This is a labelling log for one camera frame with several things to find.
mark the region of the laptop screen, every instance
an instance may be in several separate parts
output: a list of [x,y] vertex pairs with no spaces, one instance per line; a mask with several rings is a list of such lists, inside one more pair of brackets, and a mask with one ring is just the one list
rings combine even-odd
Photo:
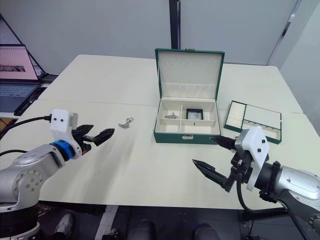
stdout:
[[1,80],[38,80],[24,45],[0,45]]

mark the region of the box lid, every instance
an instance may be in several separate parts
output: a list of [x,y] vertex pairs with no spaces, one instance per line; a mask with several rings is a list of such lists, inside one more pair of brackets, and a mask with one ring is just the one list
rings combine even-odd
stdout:
[[156,48],[160,97],[217,99],[225,52]]

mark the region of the green jewelry box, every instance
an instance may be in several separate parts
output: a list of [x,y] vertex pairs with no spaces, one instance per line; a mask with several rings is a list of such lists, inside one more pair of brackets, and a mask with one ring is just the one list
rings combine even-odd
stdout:
[[225,129],[241,133],[243,129],[261,126],[268,142],[282,141],[282,115],[238,101],[232,101],[224,124]]
[[[221,135],[216,101],[224,56],[223,51],[155,49],[160,92],[153,131],[157,143],[215,144],[210,137]],[[187,119],[187,109],[199,110],[200,119]]]

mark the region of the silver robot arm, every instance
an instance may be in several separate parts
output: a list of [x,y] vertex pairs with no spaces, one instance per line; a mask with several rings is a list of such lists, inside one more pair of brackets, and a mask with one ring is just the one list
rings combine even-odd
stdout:
[[35,236],[39,231],[35,205],[44,182],[69,159],[77,159],[91,149],[84,141],[99,146],[115,131],[109,128],[95,137],[87,136],[93,125],[77,127],[77,123],[76,113],[54,109],[50,129],[55,141],[22,154],[0,170],[0,240]]
[[245,205],[241,184],[247,184],[250,191],[258,188],[260,198],[272,203],[280,202],[294,221],[296,216],[301,217],[320,235],[320,178],[316,174],[281,166],[277,161],[268,163],[269,145],[261,126],[243,130],[236,139],[224,136],[211,139],[236,152],[228,178],[216,172],[213,166],[193,160],[207,178],[227,192],[236,181],[239,201],[244,210],[251,213],[259,210],[251,210]]

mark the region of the laptop keyboard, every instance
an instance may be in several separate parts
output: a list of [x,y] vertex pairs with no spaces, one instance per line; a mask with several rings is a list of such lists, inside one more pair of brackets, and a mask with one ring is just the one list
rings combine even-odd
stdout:
[[35,89],[34,86],[0,86],[0,97],[17,97],[24,98]]

